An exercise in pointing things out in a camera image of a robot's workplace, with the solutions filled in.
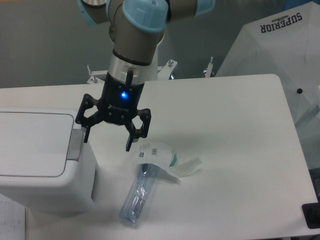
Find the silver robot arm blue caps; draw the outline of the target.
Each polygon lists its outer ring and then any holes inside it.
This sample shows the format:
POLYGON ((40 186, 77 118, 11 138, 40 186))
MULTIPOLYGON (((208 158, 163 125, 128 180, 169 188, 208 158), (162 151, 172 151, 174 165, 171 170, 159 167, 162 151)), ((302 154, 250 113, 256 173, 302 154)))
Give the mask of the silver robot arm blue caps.
POLYGON ((213 0, 80 0, 84 19, 94 25, 109 23, 112 56, 99 99, 85 94, 75 121, 86 134, 106 122, 125 126, 125 149, 146 138, 151 122, 148 108, 138 103, 148 80, 158 44, 168 23, 211 11, 213 0))

